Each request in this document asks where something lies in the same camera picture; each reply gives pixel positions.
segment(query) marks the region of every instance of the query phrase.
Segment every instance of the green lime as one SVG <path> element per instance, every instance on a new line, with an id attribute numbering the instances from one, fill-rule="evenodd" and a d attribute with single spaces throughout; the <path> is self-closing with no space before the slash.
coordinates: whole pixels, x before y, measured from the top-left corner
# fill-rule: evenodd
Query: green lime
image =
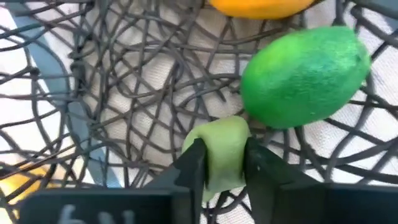
<path id="1" fill-rule="evenodd" d="M 273 128 L 325 119 L 355 94 L 370 64 L 364 44 L 348 27 L 286 35 L 262 49 L 245 68 L 244 108 Z"/>

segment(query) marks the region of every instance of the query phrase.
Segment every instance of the green fruit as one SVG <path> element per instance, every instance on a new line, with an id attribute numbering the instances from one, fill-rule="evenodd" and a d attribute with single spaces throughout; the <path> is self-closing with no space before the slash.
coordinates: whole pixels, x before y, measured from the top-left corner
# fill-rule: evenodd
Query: green fruit
<path id="1" fill-rule="evenodd" d="M 184 140 L 185 152 L 196 138 L 202 138 L 207 147 L 208 184 L 203 201 L 218 192 L 244 186 L 244 146 L 250 136 L 247 122 L 239 116 L 221 118 L 196 126 Z"/>
<path id="2" fill-rule="evenodd" d="M 370 64 L 365 46 L 348 27 L 286 35 L 262 49 L 245 68 L 244 108 L 273 128 L 325 119 L 355 94 Z"/>

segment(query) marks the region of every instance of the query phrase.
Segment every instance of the metal wire basket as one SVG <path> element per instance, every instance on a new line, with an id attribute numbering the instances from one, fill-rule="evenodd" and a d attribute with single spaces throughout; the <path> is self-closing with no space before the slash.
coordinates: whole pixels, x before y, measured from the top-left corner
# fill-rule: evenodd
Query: metal wire basket
<path id="1" fill-rule="evenodd" d="M 16 162 L 2 160 L 1 179 L 27 179 L 12 192 L 0 190 L 13 222 L 16 199 L 34 184 L 142 187 L 179 157 L 195 125 L 231 114 L 247 118 L 263 145 L 318 180 L 398 184 L 391 90 L 398 82 L 383 79 L 398 75 L 386 66 L 398 58 L 398 7 L 388 1 L 315 1 L 280 21 L 222 16 L 202 1 L 3 3 L 15 26 L 0 22 L 0 54 L 20 67 L 7 63 L 0 71 L 2 110 L 16 114 L 2 115 L 1 155 Z M 314 24 L 327 16 L 319 9 L 332 20 Z M 305 127 L 271 131 L 248 118 L 239 79 L 251 56 L 286 33 L 327 24 L 352 26 L 365 43 L 371 36 L 373 69 L 360 91 L 331 118 Z M 18 109 L 21 101 L 28 106 Z M 18 116 L 22 109 L 30 117 Z M 38 167 L 45 172 L 32 172 Z M 203 205 L 204 223 L 251 222 L 245 189 L 221 196 Z"/>

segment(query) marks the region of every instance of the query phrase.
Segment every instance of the black plastic holder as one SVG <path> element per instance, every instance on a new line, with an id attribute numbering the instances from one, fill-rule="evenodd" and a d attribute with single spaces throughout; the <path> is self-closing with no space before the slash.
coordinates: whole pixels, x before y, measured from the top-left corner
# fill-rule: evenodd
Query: black plastic holder
<path id="1" fill-rule="evenodd" d="M 396 224 L 398 189 L 327 184 L 249 138 L 244 174 L 256 224 Z M 196 139 L 142 189 L 47 189 L 22 204 L 20 224 L 199 224 L 206 145 Z"/>

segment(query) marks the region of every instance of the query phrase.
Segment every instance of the wire basket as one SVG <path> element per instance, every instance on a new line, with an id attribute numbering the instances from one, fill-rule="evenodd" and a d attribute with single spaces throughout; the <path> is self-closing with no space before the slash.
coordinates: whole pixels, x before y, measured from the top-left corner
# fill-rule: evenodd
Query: wire basket
<path id="1" fill-rule="evenodd" d="M 142 187 L 179 157 L 189 130 L 232 114 L 319 181 L 398 184 L 398 6 L 388 0 L 315 1 L 279 21 L 226 17 L 195 0 L 9 0 L 0 11 L 11 18 L 0 22 L 1 176 L 27 180 L 0 190 L 13 222 L 35 184 Z M 343 24 L 373 60 L 344 108 L 278 131 L 245 114 L 239 79 L 252 55 L 289 32 Z M 204 204 L 202 221 L 252 223 L 246 190 Z"/>

